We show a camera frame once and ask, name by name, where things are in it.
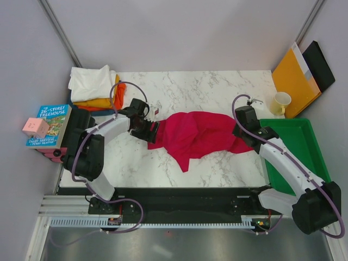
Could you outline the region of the red t shirt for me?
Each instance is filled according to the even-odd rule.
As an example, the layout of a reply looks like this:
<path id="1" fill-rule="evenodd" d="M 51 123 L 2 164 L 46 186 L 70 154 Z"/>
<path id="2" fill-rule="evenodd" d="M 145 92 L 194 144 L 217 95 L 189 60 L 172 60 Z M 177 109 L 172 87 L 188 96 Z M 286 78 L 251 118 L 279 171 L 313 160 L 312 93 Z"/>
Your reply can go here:
<path id="1" fill-rule="evenodd" d="M 249 152 L 251 147 L 233 135 L 236 121 L 228 115 L 206 111 L 175 113 L 160 121 L 155 143 L 149 150 L 164 148 L 182 172 L 189 170 L 190 159 L 200 159 L 218 151 L 234 154 Z"/>

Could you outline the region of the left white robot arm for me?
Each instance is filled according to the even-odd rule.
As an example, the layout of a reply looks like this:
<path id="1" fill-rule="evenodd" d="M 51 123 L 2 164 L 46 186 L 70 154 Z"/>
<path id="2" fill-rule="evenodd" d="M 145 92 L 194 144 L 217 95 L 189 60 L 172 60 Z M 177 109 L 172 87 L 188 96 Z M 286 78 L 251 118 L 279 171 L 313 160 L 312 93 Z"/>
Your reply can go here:
<path id="1" fill-rule="evenodd" d="M 117 136 L 128 133 L 149 143 L 155 143 L 160 123 L 154 120 L 156 111 L 127 108 L 109 119 L 87 129 L 76 128 L 70 135 L 63 167 L 70 171 L 72 180 L 83 183 L 101 200 L 101 208 L 108 214 L 119 209 L 115 188 L 103 173 L 105 145 Z"/>

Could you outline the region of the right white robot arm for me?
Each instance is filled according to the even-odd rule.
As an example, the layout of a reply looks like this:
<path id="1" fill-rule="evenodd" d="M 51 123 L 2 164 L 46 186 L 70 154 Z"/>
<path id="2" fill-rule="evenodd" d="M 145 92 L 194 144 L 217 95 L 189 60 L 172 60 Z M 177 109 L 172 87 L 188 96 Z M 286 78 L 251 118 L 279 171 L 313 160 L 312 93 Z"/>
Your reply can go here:
<path id="1" fill-rule="evenodd" d="M 269 162 L 294 192 L 289 195 L 263 186 L 249 200 L 250 210 L 261 214 L 271 209 L 292 218 L 305 234 L 321 231 L 331 238 L 342 238 L 345 225 L 339 185 L 325 182 L 296 158 L 271 127 L 261 126 L 252 106 L 232 108 L 232 113 L 236 121 L 233 134 Z"/>

